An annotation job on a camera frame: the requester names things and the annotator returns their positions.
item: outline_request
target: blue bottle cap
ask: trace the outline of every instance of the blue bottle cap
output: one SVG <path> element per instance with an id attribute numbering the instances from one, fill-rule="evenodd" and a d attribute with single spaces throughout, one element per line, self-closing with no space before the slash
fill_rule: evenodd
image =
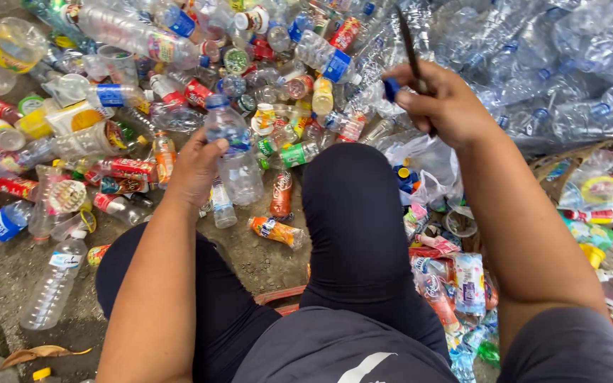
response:
<path id="1" fill-rule="evenodd" d="M 230 105 L 230 101 L 226 95 L 213 94 L 205 97 L 205 109 L 209 110 L 228 105 Z"/>
<path id="2" fill-rule="evenodd" d="M 385 98 L 389 102 L 394 102 L 394 100 L 396 99 L 396 92 L 401 89 L 401 87 L 398 85 L 398 82 L 396 81 L 396 78 L 386 78 L 384 81 L 382 81 L 382 83 L 385 84 Z"/>
<path id="3" fill-rule="evenodd" d="M 208 55 L 200 56 L 200 66 L 203 68 L 207 68 L 210 66 L 210 57 Z"/>

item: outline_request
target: leg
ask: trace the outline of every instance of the leg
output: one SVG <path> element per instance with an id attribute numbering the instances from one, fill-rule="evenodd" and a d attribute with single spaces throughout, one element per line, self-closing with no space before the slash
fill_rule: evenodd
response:
<path id="1" fill-rule="evenodd" d="M 331 146 L 309 164 L 302 204 L 313 250 L 300 306 L 360 313 L 449 361 L 443 326 L 413 286 L 398 187 L 385 157 L 363 144 Z"/>
<path id="2" fill-rule="evenodd" d="M 96 294 L 110 318 L 117 291 L 146 224 L 129 229 L 107 250 L 96 273 Z M 193 381 L 226 383 L 257 338 L 281 316 L 260 306 L 221 259 L 214 245 L 196 233 L 197 327 Z"/>

